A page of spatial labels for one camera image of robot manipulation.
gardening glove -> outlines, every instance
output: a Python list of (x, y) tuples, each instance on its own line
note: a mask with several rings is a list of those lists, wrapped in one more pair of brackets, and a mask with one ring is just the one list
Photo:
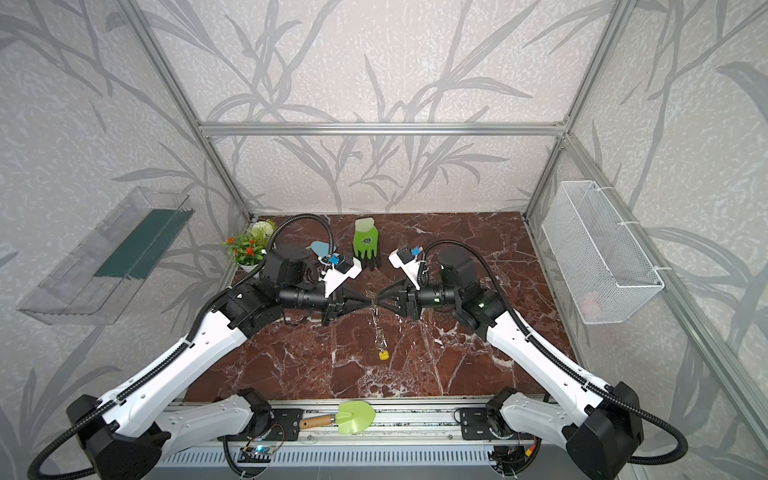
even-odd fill
[(382, 266), (379, 257), (379, 231), (373, 226), (371, 217), (355, 220), (355, 238), (353, 240), (355, 258), (360, 260), (362, 268), (375, 269)]

wallpaper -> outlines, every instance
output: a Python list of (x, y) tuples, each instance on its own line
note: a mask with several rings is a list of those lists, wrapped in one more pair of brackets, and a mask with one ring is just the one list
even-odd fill
[(560, 121), (613, 0), (142, 0), (204, 121)]
[(633, 12), (576, 132), (768, 395), (766, 13)]
[[(254, 212), (487, 212), (525, 208), (553, 143), (552, 137), (226, 137), (217, 149)], [(424, 154), (409, 154), (414, 150)]]
[[(0, 471), (26, 478), (100, 395), (172, 345), (227, 268), (244, 227), (115, 5), (0, 4)], [(16, 306), (136, 186), (190, 195), (195, 213), (112, 326), (48, 326)], [(45, 466), (89, 466), (70, 441)]]
[[(628, 465), (621, 478), (632, 479), (632, 472), (635, 478), (650, 480), (768, 478), (768, 458), (661, 296), (651, 299), (623, 323), (582, 323), (541, 229), (557, 187), (565, 180), (584, 180), (566, 154), (561, 156), (547, 183), (530, 225), (539, 246), (540, 261), (549, 273), (550, 287), (559, 300), (571, 345), (590, 371), (612, 384), (627, 383), (640, 396), (641, 407), (675, 425), (690, 446), (678, 462), (646, 467)], [(644, 431), (645, 441), (637, 455), (658, 455), (674, 447), (671, 436), (646, 422)]]

marble surface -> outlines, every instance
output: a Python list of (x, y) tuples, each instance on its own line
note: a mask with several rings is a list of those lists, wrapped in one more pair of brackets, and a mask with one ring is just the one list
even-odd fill
[[(573, 357), (544, 275), (518, 213), (373, 215), (379, 247), (391, 252), (454, 238), (490, 261), (510, 301), (546, 339)], [(351, 253), (355, 215), (328, 217), (339, 248)], [(275, 217), (278, 224), (283, 217)], [(280, 242), (325, 240), (325, 230), (304, 220), (288, 227)], [(482, 277), (481, 267), (478, 276)], [(382, 258), (345, 283), (373, 295), (402, 274)], [(504, 386), (526, 393), (542, 388), (504, 353), (457, 324), (450, 313), (425, 310), (422, 321), (381, 309), (389, 359), (379, 359), (372, 310), (321, 326), (317, 314), (286, 312), (286, 320), (262, 329), (229, 353), (187, 390), (189, 402), (211, 402), (253, 387), (267, 399), (324, 399), (376, 396), (491, 395)]]

mesh basket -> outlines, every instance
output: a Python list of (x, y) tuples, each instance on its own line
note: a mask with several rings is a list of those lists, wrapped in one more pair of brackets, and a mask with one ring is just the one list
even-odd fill
[(623, 322), (664, 288), (593, 181), (561, 182), (541, 227), (584, 323)]

